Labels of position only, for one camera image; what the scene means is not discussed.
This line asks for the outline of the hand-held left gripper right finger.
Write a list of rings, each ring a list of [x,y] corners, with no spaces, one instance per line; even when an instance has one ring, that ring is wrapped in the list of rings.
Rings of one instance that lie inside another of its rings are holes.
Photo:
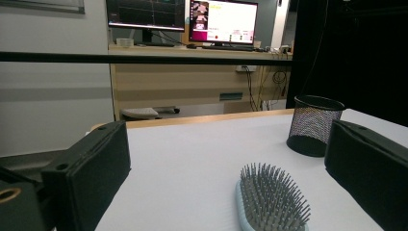
[[[324,164],[384,231],[408,231],[408,148],[364,126],[335,120]]]

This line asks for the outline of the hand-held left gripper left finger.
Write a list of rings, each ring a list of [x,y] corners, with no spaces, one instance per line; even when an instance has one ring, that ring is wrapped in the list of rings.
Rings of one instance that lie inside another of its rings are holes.
[[[129,175],[126,123],[102,125],[41,170],[58,231],[94,231]]]

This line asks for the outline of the black mesh pen holder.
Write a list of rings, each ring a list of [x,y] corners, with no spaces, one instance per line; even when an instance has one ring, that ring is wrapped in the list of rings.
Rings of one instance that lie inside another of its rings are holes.
[[[339,120],[345,110],[342,102],[316,95],[297,95],[292,124],[286,145],[293,151],[323,157],[332,121]]]

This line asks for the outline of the light blue hairbrush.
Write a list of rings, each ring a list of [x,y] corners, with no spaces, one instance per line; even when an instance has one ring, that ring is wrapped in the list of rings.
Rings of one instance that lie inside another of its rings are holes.
[[[281,167],[244,166],[236,184],[236,202],[242,231],[309,231],[310,205]]]

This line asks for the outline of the white partition panel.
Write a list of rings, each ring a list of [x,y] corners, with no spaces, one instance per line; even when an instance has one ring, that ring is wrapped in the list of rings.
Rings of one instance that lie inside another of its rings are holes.
[[[0,51],[105,54],[103,11],[0,8]],[[105,64],[0,64],[0,156],[64,149],[113,119]]]

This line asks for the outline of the grey chair base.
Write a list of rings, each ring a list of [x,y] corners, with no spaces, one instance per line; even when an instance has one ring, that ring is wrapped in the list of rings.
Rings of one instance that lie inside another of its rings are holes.
[[[157,107],[157,108],[132,108],[121,109],[120,117],[126,120],[151,120],[159,119],[162,115],[175,115],[179,114],[180,109],[171,107]]]

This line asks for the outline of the black curtain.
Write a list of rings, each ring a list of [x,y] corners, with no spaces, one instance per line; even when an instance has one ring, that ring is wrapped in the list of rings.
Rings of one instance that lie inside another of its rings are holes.
[[[295,0],[288,108],[323,96],[408,127],[408,0]]]

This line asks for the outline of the white table sheet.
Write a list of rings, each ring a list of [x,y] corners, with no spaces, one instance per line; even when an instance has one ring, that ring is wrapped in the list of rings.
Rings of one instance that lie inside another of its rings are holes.
[[[310,204],[310,231],[382,231],[322,158],[289,149],[291,122],[290,115],[267,112],[129,125],[131,172],[96,231],[242,231],[236,184],[251,163],[291,175]]]

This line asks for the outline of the black horizontal bar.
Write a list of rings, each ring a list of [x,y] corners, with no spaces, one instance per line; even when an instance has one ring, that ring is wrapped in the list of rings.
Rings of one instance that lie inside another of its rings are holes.
[[[27,53],[0,51],[1,62],[67,64],[219,64],[291,66],[293,61],[274,59],[200,58],[133,55]]]

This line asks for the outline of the wooden table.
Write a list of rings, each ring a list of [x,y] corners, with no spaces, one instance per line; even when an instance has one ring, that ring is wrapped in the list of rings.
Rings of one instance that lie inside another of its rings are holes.
[[[156,127],[156,126],[169,126],[180,124],[192,124],[192,123],[206,123],[231,119],[252,118],[262,116],[285,116],[292,115],[294,109],[285,110],[272,110],[261,112],[247,112],[225,115],[200,115],[189,117],[176,117],[176,118],[162,118],[152,120],[137,120],[137,121],[125,121],[127,128],[144,128],[144,127]]]

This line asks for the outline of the wooden desk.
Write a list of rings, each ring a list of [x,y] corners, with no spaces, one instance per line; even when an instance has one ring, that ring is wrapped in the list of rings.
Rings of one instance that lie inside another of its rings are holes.
[[[189,49],[185,46],[111,45],[110,55],[166,57],[293,59],[274,52]],[[114,117],[121,109],[206,106],[217,104],[224,113],[279,108],[287,99],[292,66],[257,65],[255,72],[237,72],[236,65],[111,64]],[[242,92],[242,100],[220,101],[222,92]]]

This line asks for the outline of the grey label plate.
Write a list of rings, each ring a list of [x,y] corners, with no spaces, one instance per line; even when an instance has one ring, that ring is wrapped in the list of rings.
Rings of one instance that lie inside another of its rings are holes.
[[[242,100],[242,92],[222,92],[219,95],[220,101],[233,101],[233,100]]]

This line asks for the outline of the dark screen monitor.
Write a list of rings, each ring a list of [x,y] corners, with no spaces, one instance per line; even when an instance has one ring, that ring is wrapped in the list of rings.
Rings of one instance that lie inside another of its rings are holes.
[[[170,46],[154,41],[161,32],[185,32],[185,0],[106,0],[108,25],[141,31],[136,44]]]

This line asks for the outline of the black keyboard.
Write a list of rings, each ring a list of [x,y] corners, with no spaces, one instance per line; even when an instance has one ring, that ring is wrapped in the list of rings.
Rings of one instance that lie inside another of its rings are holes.
[[[244,51],[244,52],[253,52],[253,47],[235,47],[235,46],[202,46],[202,49],[210,49],[210,50],[225,50],[225,51]]]

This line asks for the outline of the bright screen monitor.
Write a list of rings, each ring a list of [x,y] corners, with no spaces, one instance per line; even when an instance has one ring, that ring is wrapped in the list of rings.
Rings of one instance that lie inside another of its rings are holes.
[[[252,45],[258,4],[239,0],[191,0],[189,41]]]

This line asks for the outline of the framed wall board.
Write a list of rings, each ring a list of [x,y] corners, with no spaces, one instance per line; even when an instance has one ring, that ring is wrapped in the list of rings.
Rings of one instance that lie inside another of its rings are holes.
[[[0,0],[0,6],[62,13],[85,13],[84,0]]]

